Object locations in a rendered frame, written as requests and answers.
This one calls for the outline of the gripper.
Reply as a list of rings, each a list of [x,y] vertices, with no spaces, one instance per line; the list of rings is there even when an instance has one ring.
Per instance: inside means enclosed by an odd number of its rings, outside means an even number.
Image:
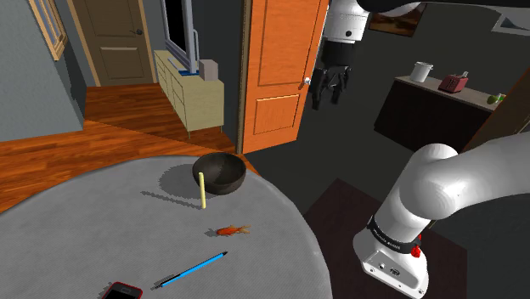
[[[319,110],[321,96],[330,82],[329,71],[332,68],[343,67],[343,71],[336,73],[337,83],[333,86],[331,97],[332,104],[338,104],[341,94],[347,89],[347,82],[352,70],[351,57],[354,54],[355,44],[346,42],[334,42],[324,40],[321,49],[320,60],[323,69],[316,68],[310,84],[310,94],[312,96],[312,108]]]

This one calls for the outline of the orange door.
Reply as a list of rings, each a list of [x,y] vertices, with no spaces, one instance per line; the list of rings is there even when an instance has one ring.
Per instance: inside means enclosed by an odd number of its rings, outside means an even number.
[[[245,3],[241,154],[297,139],[329,1]]]

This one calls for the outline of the dark cabinet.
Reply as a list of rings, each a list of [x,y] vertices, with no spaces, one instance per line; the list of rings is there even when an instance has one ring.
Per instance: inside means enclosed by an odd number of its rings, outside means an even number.
[[[467,82],[466,73],[423,82],[396,77],[374,130],[413,151],[434,143],[462,151],[504,98],[491,100]]]

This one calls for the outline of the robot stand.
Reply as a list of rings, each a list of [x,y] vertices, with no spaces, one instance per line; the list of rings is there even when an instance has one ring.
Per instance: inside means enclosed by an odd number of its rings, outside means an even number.
[[[304,214],[330,272],[333,299],[409,299],[367,275],[352,239],[381,203],[337,179]],[[467,299],[467,251],[430,229],[422,232],[429,285],[422,299]]]

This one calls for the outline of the cream chest of drawers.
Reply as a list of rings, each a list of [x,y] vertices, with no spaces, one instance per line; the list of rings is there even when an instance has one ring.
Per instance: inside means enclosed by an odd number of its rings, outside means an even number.
[[[158,81],[186,132],[224,124],[224,84],[218,64],[201,59],[191,0],[161,0],[164,50],[155,50]]]

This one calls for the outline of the black bowl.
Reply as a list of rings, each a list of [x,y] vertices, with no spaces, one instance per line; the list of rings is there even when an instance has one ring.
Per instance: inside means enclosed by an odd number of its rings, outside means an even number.
[[[227,195],[238,189],[245,180],[246,170],[238,156],[224,152],[203,155],[192,166],[195,182],[200,184],[202,172],[205,192],[213,195]]]

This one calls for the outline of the orange goldfish figure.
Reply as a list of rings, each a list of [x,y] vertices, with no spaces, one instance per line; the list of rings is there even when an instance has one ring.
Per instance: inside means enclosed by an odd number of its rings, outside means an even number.
[[[220,228],[216,231],[217,235],[224,235],[224,236],[231,236],[233,234],[249,234],[250,231],[248,228],[250,225],[242,226],[242,227],[235,227],[234,225],[230,225],[226,228]]]

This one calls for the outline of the brown door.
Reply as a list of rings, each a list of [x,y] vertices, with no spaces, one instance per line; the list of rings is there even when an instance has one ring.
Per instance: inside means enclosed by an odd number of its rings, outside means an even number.
[[[143,0],[66,0],[98,87],[155,82]]]

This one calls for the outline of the blue pen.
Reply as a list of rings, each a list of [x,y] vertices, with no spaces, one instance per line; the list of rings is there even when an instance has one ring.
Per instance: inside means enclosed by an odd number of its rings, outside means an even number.
[[[165,279],[163,281],[161,281],[155,288],[158,289],[158,288],[163,288],[163,287],[166,287],[168,285],[170,285],[172,282],[178,280],[178,279],[181,279],[182,277],[188,275],[188,274],[191,274],[193,273],[194,271],[200,269],[200,268],[203,268],[205,267],[206,265],[209,265],[221,258],[223,258],[224,256],[226,256],[228,253],[226,251],[223,251],[219,254],[217,254],[216,256],[214,257],[211,257],[203,262],[200,262],[196,265],[194,265],[193,267],[187,269],[187,270],[184,270],[183,272],[179,273],[179,274],[176,274],[176,275],[173,275],[172,277],[170,277],[169,279]]]

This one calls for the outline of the grey round table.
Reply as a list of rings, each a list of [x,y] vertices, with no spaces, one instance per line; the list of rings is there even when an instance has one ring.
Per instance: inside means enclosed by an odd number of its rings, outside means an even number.
[[[296,206],[253,172],[207,195],[190,156],[87,172],[0,213],[0,299],[332,299],[319,243]],[[249,234],[217,235],[230,225]],[[226,251],[170,285],[163,280]]]

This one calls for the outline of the red phone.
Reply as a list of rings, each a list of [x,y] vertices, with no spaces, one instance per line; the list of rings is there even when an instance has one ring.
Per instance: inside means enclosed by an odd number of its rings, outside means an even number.
[[[135,286],[122,282],[113,283],[101,299],[140,299],[143,291]]]

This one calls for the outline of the wall picture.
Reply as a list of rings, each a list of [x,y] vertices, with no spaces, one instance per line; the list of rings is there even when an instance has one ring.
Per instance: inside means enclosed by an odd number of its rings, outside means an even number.
[[[421,16],[426,8],[425,3],[420,3],[410,12],[396,17],[388,17],[382,14],[372,14],[368,28],[373,31],[412,37],[420,23]]]

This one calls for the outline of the wooden window frame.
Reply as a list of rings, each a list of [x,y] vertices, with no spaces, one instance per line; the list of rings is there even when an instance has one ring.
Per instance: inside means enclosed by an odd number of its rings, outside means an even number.
[[[54,0],[28,0],[44,40],[55,61],[59,61],[68,37]]]

